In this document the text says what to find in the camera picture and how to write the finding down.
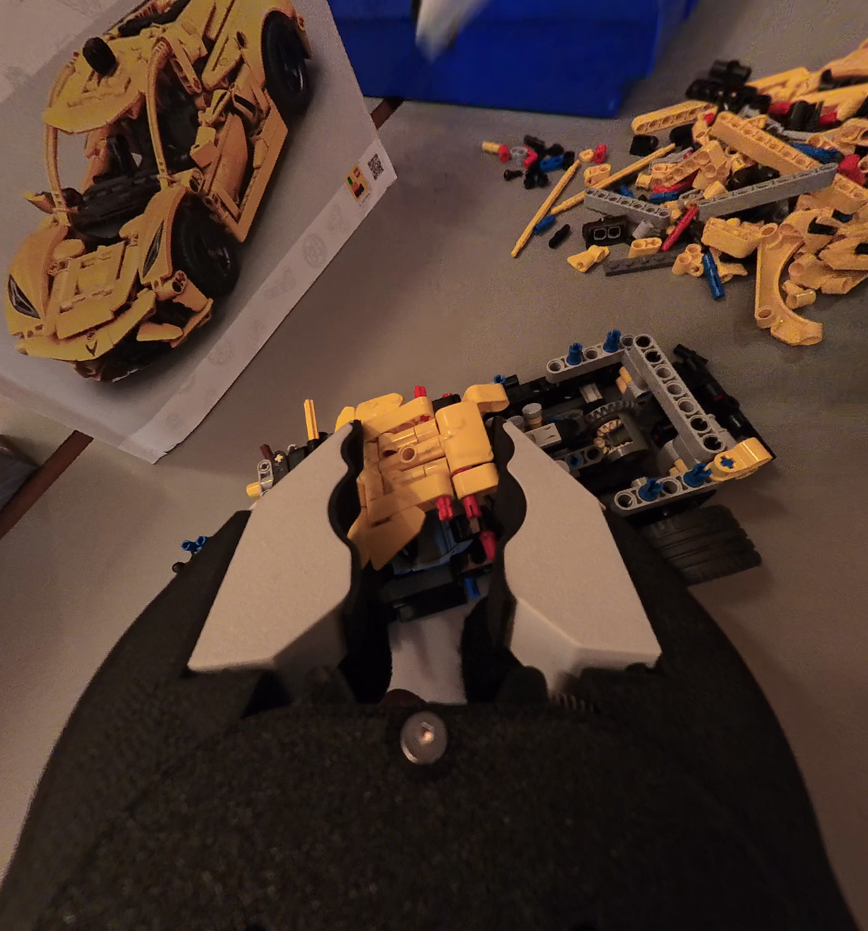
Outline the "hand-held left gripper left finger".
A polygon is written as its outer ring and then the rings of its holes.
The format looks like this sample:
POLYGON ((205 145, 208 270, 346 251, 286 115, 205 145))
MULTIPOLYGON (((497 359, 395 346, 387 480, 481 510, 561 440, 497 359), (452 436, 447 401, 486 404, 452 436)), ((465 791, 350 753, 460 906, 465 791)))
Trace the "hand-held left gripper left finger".
POLYGON ((251 508, 189 669, 271 670, 297 699, 308 673, 327 667, 343 671, 358 701, 383 697, 388 633, 348 537, 362 469, 362 426, 350 422, 251 508))

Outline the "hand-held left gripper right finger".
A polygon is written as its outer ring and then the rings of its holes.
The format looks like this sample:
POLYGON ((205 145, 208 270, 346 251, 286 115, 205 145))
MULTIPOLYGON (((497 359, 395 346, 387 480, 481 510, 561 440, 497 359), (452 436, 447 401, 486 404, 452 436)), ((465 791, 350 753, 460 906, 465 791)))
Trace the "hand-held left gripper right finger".
POLYGON ((467 615, 468 702, 492 702, 516 670, 550 692, 585 669, 655 668, 661 647, 598 499, 515 425, 489 428, 499 484, 488 593, 467 615))

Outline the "yellow black brick car chassis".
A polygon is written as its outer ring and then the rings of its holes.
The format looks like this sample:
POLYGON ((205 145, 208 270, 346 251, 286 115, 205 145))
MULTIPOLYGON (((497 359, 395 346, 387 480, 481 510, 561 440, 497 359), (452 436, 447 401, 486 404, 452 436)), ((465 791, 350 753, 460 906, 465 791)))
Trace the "yellow black brick car chassis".
POLYGON ((497 544, 493 420, 515 425, 598 499, 655 636, 657 585, 675 600, 666 609, 679 610, 690 586, 761 565, 730 509, 709 500, 773 453, 700 355, 611 331, 597 345, 572 343, 538 379, 506 376, 437 399, 391 393, 344 409, 332 433, 309 425, 304 446, 259 462, 248 511, 179 562, 149 605, 161 611, 158 630, 179 631, 194 650, 251 508, 350 422, 362 426, 363 469, 348 537, 370 606, 385 628, 474 609, 497 544))

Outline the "pile of small brick parts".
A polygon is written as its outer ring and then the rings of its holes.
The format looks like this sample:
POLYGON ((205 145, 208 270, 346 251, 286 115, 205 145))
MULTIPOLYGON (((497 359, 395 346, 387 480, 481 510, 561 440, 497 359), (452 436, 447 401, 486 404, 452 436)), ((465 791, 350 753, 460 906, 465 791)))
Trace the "pile of small brick parts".
POLYGON ((820 343, 802 310, 868 279, 868 37, 815 71, 755 78, 715 61, 631 131, 635 161, 563 171, 512 255, 585 208, 575 270, 669 267, 720 300, 753 266, 756 324, 791 346, 820 343))

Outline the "grey desk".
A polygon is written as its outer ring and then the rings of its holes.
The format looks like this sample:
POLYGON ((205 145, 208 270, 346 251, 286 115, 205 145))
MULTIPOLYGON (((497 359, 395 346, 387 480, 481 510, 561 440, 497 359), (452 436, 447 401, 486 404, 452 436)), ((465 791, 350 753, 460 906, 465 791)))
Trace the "grey desk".
POLYGON ((207 419, 154 465, 92 443, 0 543, 0 882, 79 694, 180 542, 243 504, 258 446, 301 441, 305 398, 328 428, 344 405, 416 384, 533 377, 617 327, 707 356, 777 455, 717 496, 763 565, 695 593, 787 731, 868 929, 868 281, 819 299, 823 342, 791 348, 755 325, 752 276, 715 302, 669 271, 575 273, 544 242, 514 261, 544 197, 478 148, 604 140, 621 167, 631 116, 713 60, 814 68, 867 36, 868 2, 700 2, 617 122, 402 104, 381 128, 396 182, 207 419))

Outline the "grey car instruction booklet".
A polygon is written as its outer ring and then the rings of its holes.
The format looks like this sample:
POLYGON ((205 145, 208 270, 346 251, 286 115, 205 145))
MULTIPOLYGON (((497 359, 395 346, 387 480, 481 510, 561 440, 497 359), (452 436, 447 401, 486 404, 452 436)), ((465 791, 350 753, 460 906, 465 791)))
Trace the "grey car instruction booklet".
POLYGON ((0 2, 0 429, 154 462, 395 178, 327 2, 0 2))

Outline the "scattered small brick pins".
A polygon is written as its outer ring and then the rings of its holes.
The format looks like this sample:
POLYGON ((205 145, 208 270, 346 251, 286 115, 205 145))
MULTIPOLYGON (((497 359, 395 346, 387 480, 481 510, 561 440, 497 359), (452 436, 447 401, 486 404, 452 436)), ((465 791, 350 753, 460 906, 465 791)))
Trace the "scattered small brick pins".
POLYGON ((561 144, 548 145, 533 135, 525 136, 519 145, 484 141, 480 149, 501 162, 505 182, 520 180, 528 190, 548 186, 550 175, 556 171, 566 171, 572 167, 595 168, 608 155, 608 146, 605 144, 577 153, 561 144))

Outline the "blue plastic bin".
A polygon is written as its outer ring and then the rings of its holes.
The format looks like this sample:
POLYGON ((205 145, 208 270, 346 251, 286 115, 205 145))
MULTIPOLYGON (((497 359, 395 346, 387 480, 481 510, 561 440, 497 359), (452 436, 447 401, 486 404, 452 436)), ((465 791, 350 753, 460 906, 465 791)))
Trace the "blue plastic bin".
POLYGON ((696 1, 488 2, 430 61, 412 2, 330 1, 363 93, 613 118, 696 1))

